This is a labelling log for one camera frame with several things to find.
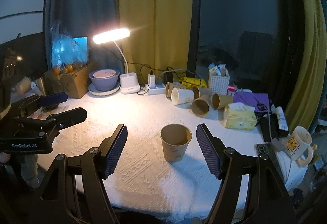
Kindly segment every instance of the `paper cup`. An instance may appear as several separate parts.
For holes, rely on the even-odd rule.
[[[173,88],[186,89],[186,87],[181,85],[181,84],[174,84],[174,83],[167,82],[167,84],[166,84],[166,98],[171,98],[171,92],[173,91]]]
[[[193,86],[194,99],[201,97],[202,95],[208,95],[211,97],[212,91],[209,88]]]
[[[180,161],[192,139],[191,131],[179,124],[166,125],[161,129],[160,136],[164,151],[163,156],[169,162]]]
[[[174,105],[191,102],[194,100],[194,93],[190,89],[173,88],[171,92],[171,101]]]
[[[220,110],[225,108],[226,105],[233,103],[233,97],[215,93],[212,95],[211,101],[212,108]]]
[[[197,117],[204,117],[209,113],[210,104],[210,97],[208,95],[202,95],[192,102],[191,111]]]

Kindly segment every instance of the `screw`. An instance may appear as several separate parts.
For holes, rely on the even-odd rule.
[[[232,147],[227,147],[227,148],[225,148],[225,152],[226,152],[227,154],[232,155],[232,154],[235,153],[235,149],[233,149]]]
[[[65,158],[65,154],[58,154],[57,156],[56,156],[56,159],[57,160],[62,160],[62,159],[64,159]]]
[[[99,152],[99,148],[98,147],[92,147],[91,149],[90,149],[90,153],[91,154],[97,154]]]
[[[261,153],[261,154],[259,154],[259,157],[260,157],[261,159],[263,159],[263,160],[267,160],[267,159],[268,159],[268,155],[265,154],[265,153]]]
[[[46,132],[42,131],[39,133],[39,136],[45,136],[46,135]]]

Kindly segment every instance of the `mug handle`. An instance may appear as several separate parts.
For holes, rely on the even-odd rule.
[[[300,167],[305,167],[312,161],[313,158],[313,149],[311,146],[308,147],[308,157],[304,160],[302,157],[299,157],[296,161]]]

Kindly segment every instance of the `cartoon print on mug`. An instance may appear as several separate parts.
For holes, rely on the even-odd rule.
[[[292,136],[289,139],[289,141],[287,142],[287,147],[291,152],[293,152],[296,149],[297,146],[298,146],[298,144],[297,144],[295,138]]]

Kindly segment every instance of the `white tablecloth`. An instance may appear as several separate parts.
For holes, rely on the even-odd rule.
[[[251,132],[225,129],[218,116],[210,110],[205,118],[194,116],[188,104],[174,106],[165,95],[123,95],[118,91],[109,97],[86,94],[82,99],[69,99],[69,109],[83,107],[88,117],[84,123],[62,130],[53,142],[53,152],[39,155],[38,163],[48,169],[55,156],[81,155],[110,137],[118,124],[125,124],[128,139],[114,174],[104,181],[113,206],[144,212],[161,219],[178,222],[184,218],[206,218],[215,200],[220,182],[209,172],[196,139],[196,127],[205,123],[213,136],[226,147],[239,153],[257,156],[255,144],[263,143],[255,128]],[[187,126],[193,135],[185,156],[180,162],[164,159],[160,130],[167,124]],[[281,169],[287,176],[290,158],[278,153]],[[307,168],[292,162],[287,189],[302,181]],[[245,205],[248,176],[242,178],[237,209]],[[83,190],[82,179],[76,176],[78,190]]]

